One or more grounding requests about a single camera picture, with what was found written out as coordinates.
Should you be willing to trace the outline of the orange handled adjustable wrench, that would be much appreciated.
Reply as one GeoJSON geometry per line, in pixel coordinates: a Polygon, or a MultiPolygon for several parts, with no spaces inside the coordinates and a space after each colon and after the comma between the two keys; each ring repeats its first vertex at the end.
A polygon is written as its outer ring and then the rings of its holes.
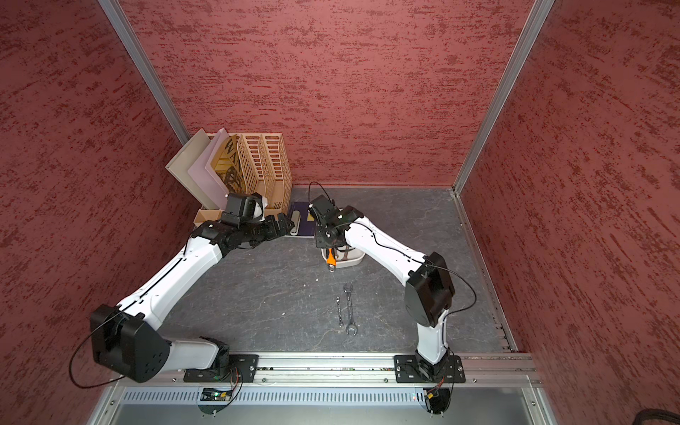
{"type": "Polygon", "coordinates": [[[333,273],[336,270],[336,249],[331,247],[327,249],[327,268],[329,272],[333,273]]]}

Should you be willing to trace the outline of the large silver combination wrench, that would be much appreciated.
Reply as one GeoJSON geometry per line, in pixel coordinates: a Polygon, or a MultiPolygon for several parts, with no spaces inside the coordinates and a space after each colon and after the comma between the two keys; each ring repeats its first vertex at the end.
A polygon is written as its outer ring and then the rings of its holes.
{"type": "Polygon", "coordinates": [[[351,284],[346,284],[344,287],[344,293],[347,303],[347,314],[348,314],[348,324],[346,326],[346,334],[348,336],[357,336],[358,327],[354,320],[353,315],[353,304],[352,304],[352,292],[353,286],[351,284]]]}

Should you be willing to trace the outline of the small silver combination wrench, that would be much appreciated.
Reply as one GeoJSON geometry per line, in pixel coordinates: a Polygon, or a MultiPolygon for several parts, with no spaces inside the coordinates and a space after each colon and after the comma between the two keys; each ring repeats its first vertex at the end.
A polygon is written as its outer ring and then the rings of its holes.
{"type": "Polygon", "coordinates": [[[336,297],[336,312],[338,313],[338,326],[342,327],[344,325],[343,320],[343,309],[341,305],[340,297],[336,297]]]}

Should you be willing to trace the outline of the white plastic storage box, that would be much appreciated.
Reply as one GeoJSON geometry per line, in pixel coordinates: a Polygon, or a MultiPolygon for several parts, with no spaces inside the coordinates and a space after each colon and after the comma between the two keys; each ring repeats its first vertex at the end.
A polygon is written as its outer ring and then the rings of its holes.
{"type": "MultiPolygon", "coordinates": [[[[324,258],[325,262],[327,260],[327,249],[329,248],[322,249],[322,258],[324,258]]],[[[364,257],[366,256],[366,253],[363,253],[363,251],[348,245],[340,246],[335,249],[336,249],[336,269],[357,266],[359,265],[359,263],[363,261],[364,257]]]]}

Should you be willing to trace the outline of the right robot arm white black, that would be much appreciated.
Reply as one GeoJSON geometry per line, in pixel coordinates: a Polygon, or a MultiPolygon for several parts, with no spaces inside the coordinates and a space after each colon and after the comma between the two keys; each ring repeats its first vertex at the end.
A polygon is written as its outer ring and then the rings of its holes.
{"type": "Polygon", "coordinates": [[[318,248],[353,248],[370,256],[404,286],[406,310],[418,326],[416,359],[424,375],[433,375],[449,356],[444,319],[455,290],[446,261],[438,253],[415,251],[377,228],[352,206],[336,207],[318,196],[308,205],[318,248]]]}

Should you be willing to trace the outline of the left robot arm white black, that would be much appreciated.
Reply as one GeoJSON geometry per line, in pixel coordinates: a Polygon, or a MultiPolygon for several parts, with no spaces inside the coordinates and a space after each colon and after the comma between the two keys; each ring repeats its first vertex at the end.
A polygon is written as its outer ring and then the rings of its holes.
{"type": "Polygon", "coordinates": [[[183,370],[190,378],[223,382],[232,377],[227,344],[203,336],[170,340],[159,334],[175,304],[210,268],[231,251],[290,235],[285,214],[262,220],[206,221],[192,231],[184,248],[161,271],[115,306],[90,315],[95,363],[137,383],[160,373],[183,370]]]}

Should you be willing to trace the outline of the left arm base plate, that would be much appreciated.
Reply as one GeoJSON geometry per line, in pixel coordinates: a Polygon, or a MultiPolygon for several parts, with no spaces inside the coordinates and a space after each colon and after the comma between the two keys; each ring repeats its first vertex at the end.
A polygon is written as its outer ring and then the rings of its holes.
{"type": "Polygon", "coordinates": [[[207,369],[187,369],[183,381],[190,384],[235,384],[254,381],[260,356],[257,354],[230,354],[219,356],[207,369]]]}

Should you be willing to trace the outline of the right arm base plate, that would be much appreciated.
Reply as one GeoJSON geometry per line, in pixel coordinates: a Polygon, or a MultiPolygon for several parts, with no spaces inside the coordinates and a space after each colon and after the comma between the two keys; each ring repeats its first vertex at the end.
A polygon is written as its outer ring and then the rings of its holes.
{"type": "Polygon", "coordinates": [[[466,376],[460,356],[446,354],[437,364],[420,355],[393,357],[398,384],[465,384],[466,376]]]}

